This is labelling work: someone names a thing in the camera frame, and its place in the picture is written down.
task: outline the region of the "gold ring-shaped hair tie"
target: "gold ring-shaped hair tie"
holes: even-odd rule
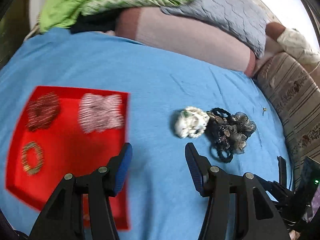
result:
[[[35,167],[31,167],[27,161],[27,152],[28,150],[34,148],[37,155],[37,165]],[[27,143],[21,153],[21,161],[22,161],[22,167],[25,172],[28,173],[28,175],[34,175],[38,173],[43,165],[43,156],[42,156],[42,149],[41,147],[34,141]]]

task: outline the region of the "bed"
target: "bed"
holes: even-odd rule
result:
[[[131,230],[122,240],[198,238],[207,199],[196,192],[184,157],[193,142],[199,154],[224,171],[252,172],[278,180],[277,156],[290,163],[283,127],[272,105],[244,73],[220,68],[125,38],[53,28],[23,43],[0,71],[0,205],[12,226],[29,234],[38,213],[5,190],[5,163],[15,123],[37,85],[87,87],[131,93],[128,141]],[[242,111],[257,125],[245,153],[219,163],[209,140],[180,139],[175,113],[186,106]],[[262,115],[263,107],[268,110]],[[292,180],[287,165],[288,182]]]

